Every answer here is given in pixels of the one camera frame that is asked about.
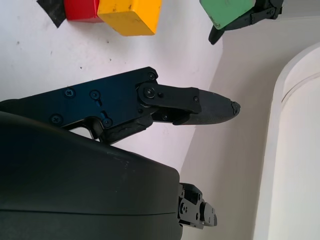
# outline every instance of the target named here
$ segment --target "bolt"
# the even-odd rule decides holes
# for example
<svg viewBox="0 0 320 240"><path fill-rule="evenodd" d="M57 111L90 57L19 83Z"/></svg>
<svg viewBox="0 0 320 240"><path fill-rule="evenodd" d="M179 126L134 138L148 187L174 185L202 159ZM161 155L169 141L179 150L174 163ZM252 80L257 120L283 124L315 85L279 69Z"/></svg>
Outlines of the bolt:
<svg viewBox="0 0 320 240"><path fill-rule="evenodd" d="M64 95L67 97L67 98L72 98L75 96L75 91L72 89L72 88L67 88L65 91L64 91Z"/></svg>
<svg viewBox="0 0 320 240"><path fill-rule="evenodd" d="M149 99L153 99L156 95L155 90L152 87L146 87L144 89L144 95Z"/></svg>
<svg viewBox="0 0 320 240"><path fill-rule="evenodd" d="M102 124L105 128L110 128L112 126L112 120L110 118L106 118L102 121Z"/></svg>
<svg viewBox="0 0 320 240"><path fill-rule="evenodd" d="M156 79L156 75L152 71L148 73L148 77L149 77L150 80L155 80Z"/></svg>
<svg viewBox="0 0 320 240"><path fill-rule="evenodd" d="M60 125L63 121L62 116L59 114L54 114L51 116L50 118L51 123L53 123L54 125Z"/></svg>
<svg viewBox="0 0 320 240"><path fill-rule="evenodd" d="M97 100L100 98L100 92L98 90L92 90L90 92L90 97L94 100Z"/></svg>
<svg viewBox="0 0 320 240"><path fill-rule="evenodd" d="M181 213L181 214L184 214L184 213L185 213L185 210L186 210L186 206L185 206L184 203L182 203L182 204L180 205L180 213Z"/></svg>

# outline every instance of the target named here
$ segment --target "wooden block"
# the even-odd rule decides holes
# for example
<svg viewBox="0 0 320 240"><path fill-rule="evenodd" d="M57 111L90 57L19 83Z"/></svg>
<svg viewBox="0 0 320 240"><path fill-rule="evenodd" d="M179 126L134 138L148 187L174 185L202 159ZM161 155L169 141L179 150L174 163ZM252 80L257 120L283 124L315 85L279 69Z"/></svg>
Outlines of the wooden block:
<svg viewBox="0 0 320 240"><path fill-rule="evenodd" d="M102 23L97 11L99 0L64 0L66 19L85 23Z"/></svg>
<svg viewBox="0 0 320 240"><path fill-rule="evenodd" d="M100 0L97 15L123 36L154 35L162 0Z"/></svg>

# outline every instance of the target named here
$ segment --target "yellow block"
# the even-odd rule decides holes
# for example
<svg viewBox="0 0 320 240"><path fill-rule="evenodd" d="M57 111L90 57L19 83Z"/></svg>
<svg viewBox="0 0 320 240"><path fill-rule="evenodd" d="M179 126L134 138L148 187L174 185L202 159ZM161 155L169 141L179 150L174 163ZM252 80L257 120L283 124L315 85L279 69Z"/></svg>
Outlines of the yellow block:
<svg viewBox="0 0 320 240"><path fill-rule="evenodd" d="M123 36L154 35L162 0L100 0L97 15Z"/></svg>

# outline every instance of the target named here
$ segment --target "red block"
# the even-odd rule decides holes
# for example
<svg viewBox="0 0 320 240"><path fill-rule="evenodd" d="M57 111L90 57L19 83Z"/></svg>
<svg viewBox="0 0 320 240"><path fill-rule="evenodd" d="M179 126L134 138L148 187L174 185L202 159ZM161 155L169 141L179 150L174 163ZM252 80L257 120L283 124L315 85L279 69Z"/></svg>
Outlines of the red block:
<svg viewBox="0 0 320 240"><path fill-rule="evenodd" d="M66 19L85 23L102 23L97 11L99 0L64 0Z"/></svg>

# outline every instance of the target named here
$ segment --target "green block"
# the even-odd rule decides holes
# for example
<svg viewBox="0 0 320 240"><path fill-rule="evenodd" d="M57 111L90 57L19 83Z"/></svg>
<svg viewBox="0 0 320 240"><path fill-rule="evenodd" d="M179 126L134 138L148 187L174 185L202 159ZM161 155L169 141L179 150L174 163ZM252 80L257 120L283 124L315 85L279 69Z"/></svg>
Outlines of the green block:
<svg viewBox="0 0 320 240"><path fill-rule="evenodd" d="M200 0L216 29L222 29L249 11L256 0Z"/></svg>

